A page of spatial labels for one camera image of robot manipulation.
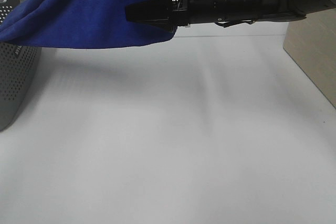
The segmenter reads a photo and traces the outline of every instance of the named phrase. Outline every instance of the white surface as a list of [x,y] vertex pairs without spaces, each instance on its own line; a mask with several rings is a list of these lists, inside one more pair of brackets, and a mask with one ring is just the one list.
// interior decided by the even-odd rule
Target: white surface
[[44,49],[0,223],[336,223],[335,109],[284,36],[224,36]]

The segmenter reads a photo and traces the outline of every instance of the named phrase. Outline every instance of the black robotic arm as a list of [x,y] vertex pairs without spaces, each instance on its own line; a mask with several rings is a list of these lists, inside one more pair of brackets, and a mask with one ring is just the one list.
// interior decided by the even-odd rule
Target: black robotic arm
[[149,0],[127,6],[128,21],[173,32],[178,26],[216,23],[288,22],[336,8],[336,0]]

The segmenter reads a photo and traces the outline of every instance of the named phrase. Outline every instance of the blue cloth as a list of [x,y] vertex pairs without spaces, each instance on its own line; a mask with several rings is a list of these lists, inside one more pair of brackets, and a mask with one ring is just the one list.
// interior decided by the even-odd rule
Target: blue cloth
[[126,21],[125,6],[146,0],[27,0],[0,26],[0,41],[23,46],[116,48],[173,37],[160,28]]

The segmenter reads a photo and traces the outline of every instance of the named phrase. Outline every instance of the cardboard box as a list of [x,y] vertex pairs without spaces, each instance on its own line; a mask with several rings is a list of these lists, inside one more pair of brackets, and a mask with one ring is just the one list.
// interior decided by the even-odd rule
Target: cardboard box
[[284,49],[336,108],[336,9],[290,23]]

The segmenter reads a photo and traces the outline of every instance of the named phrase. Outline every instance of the gray perforated basket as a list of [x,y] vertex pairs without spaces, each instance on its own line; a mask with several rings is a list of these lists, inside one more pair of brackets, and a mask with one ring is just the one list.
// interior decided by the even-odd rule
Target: gray perforated basket
[[[0,3],[0,23],[23,0]],[[8,127],[33,79],[41,48],[0,42],[0,131]]]

